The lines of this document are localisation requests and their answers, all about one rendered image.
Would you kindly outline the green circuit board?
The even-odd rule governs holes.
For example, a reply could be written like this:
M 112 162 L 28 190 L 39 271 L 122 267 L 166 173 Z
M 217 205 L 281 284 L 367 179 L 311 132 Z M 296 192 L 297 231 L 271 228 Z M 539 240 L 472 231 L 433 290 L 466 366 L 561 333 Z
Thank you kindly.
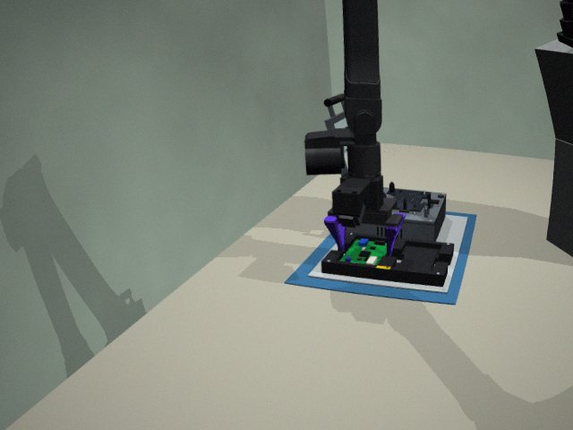
M 372 242 L 369 239 L 362 238 L 360 241 L 355 240 L 340 261 L 377 265 L 381 257 L 386 255 L 386 253 L 387 243 L 385 241 L 375 240 Z

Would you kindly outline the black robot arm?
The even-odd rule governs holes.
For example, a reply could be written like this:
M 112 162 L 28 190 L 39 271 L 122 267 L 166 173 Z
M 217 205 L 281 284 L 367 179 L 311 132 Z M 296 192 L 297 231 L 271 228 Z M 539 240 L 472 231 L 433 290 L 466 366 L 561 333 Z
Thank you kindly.
M 305 135 L 306 175 L 348 172 L 332 192 L 332 211 L 342 227 L 361 226 L 364 210 L 378 211 L 383 205 L 381 143 L 382 100 L 379 64 L 378 0 L 342 0 L 344 29 L 344 110 L 348 128 L 311 132 Z M 563 18 L 559 42 L 573 47 L 573 0 L 560 1 Z M 355 134 L 354 134 L 355 133 Z M 370 189 L 369 189 L 370 188 Z M 367 205 L 366 205 L 367 204 Z M 360 216 L 361 215 L 361 216 Z

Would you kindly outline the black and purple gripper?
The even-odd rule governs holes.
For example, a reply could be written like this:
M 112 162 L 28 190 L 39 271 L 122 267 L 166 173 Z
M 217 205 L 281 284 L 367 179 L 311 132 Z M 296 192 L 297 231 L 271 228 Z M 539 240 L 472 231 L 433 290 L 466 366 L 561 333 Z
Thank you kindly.
M 396 237 L 406 217 L 404 213 L 393 213 L 391 215 L 391 211 L 395 210 L 397 205 L 397 199 L 384 197 L 384 203 L 378 211 L 364 210 L 361 222 L 363 224 L 387 226 L 387 256 L 391 256 L 392 254 Z M 328 216 L 324 219 L 324 224 L 335 239 L 338 250 L 345 252 L 346 227 L 342 227 L 341 224 L 338 224 L 336 215 L 333 215 L 332 208 L 328 211 Z

